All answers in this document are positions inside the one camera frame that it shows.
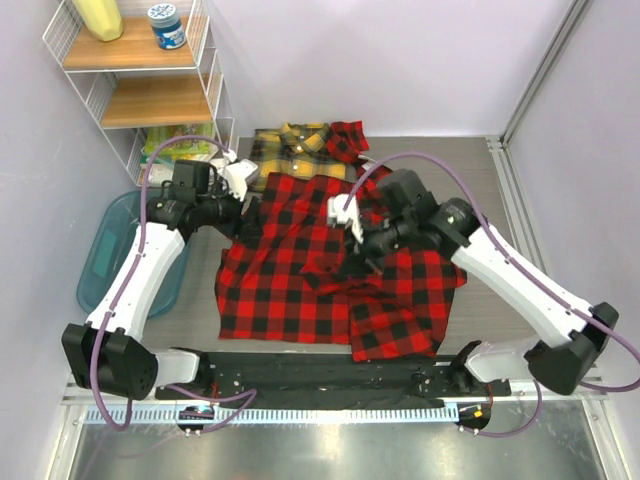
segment teal plastic basket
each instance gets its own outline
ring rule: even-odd
[[[82,270],[76,298],[86,312],[93,312],[111,288],[122,267],[140,224],[140,192],[116,198],[102,218],[98,233]],[[149,310],[149,318],[168,312],[175,305],[187,267],[189,244],[175,259]]]

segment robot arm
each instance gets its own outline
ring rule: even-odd
[[[212,188],[209,186],[211,172],[214,173]],[[90,388],[89,361],[97,329],[137,257],[137,267],[113,309],[100,348],[100,390],[142,400],[153,388],[167,384],[195,382],[196,388],[210,384],[206,354],[177,348],[152,353],[140,341],[158,289],[190,236],[205,225],[237,224],[247,184],[256,173],[257,166],[248,160],[226,165],[220,174],[206,163],[176,162],[170,184],[163,186],[159,197],[147,202],[148,222],[142,256],[139,257],[139,226],[133,246],[102,302],[84,325],[69,324],[65,329],[62,344],[79,386]]]
[[[606,345],[606,335],[552,300],[499,252],[481,227],[470,205],[459,198],[438,204],[409,170],[397,170],[378,183],[390,218],[367,228],[357,205],[344,210],[347,195],[330,200],[330,223],[348,227],[347,274],[381,270],[384,257],[416,245],[436,250],[475,275],[514,307],[537,336],[502,344],[472,342],[452,363],[461,391],[474,381],[536,378],[545,387],[569,395]],[[493,236],[510,257],[547,288],[592,318],[613,328],[618,313],[607,303],[592,306],[553,282],[516,252],[490,225]]]

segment wooden shelf board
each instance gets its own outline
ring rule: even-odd
[[[123,17],[124,33],[111,42],[97,40],[83,26],[64,59],[66,70],[127,70],[142,68],[195,68],[185,43],[175,50],[158,47],[146,17]],[[186,29],[189,17],[182,18]]]
[[[102,126],[153,127],[211,120],[211,111],[197,75],[128,77],[118,82]]]

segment red plaid shirt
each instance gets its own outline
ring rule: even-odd
[[[359,163],[361,175],[357,147],[349,147],[337,149]],[[375,182],[388,172],[378,169],[360,189],[361,207],[379,207]],[[259,214],[263,235],[222,252],[220,338],[350,343],[355,361],[435,355],[465,273],[436,252],[405,248],[386,258],[381,276],[339,274],[344,231],[327,226],[327,201],[351,187],[326,176],[269,175]]]
[[[362,122],[333,122],[327,139],[331,158],[345,163],[360,163],[358,155],[369,150],[369,143],[362,131]]]

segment yellow plaid shirt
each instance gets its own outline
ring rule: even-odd
[[[327,175],[355,181],[353,166],[329,157],[326,144],[330,128],[327,123],[285,123],[281,129],[256,130],[249,159],[258,164],[260,176],[251,188],[264,190],[272,172],[305,179]]]

